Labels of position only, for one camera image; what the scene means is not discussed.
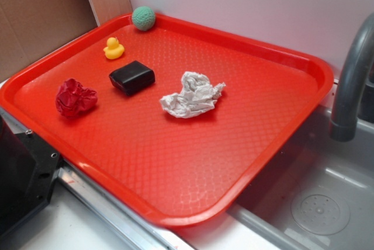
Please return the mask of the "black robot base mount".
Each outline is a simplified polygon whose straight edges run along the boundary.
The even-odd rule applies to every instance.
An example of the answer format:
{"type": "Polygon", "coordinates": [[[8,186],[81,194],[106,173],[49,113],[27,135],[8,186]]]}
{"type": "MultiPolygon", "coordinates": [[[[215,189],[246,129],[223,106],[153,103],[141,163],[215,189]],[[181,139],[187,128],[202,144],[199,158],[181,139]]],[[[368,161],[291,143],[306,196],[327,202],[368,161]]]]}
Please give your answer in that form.
{"type": "Polygon", "coordinates": [[[1,238],[51,200],[60,153],[36,133],[13,133],[1,119],[1,238]]]}

